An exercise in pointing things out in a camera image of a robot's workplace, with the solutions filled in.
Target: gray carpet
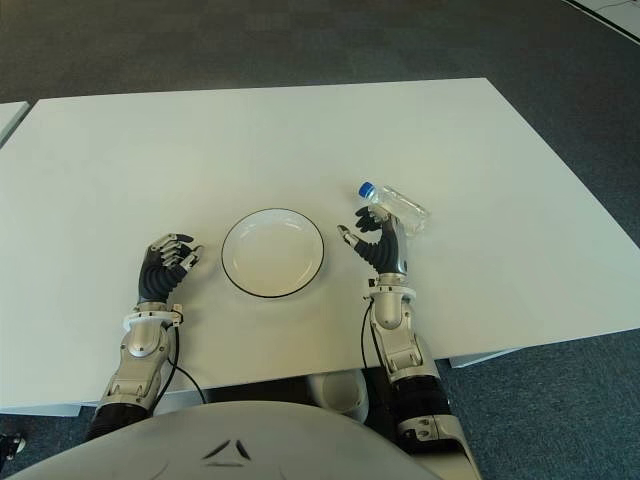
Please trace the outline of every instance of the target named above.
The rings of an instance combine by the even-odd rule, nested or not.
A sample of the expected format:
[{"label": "gray carpet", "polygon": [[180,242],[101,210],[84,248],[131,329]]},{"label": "gray carpet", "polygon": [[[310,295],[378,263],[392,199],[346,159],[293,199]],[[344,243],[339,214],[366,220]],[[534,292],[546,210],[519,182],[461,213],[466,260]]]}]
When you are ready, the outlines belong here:
[{"label": "gray carpet", "polygon": [[[639,55],[560,0],[0,0],[0,102],[487,77],[637,244]],[[441,363],[485,478],[640,478],[639,340]],[[0,417],[30,437],[4,473],[76,444],[89,415]]]}]

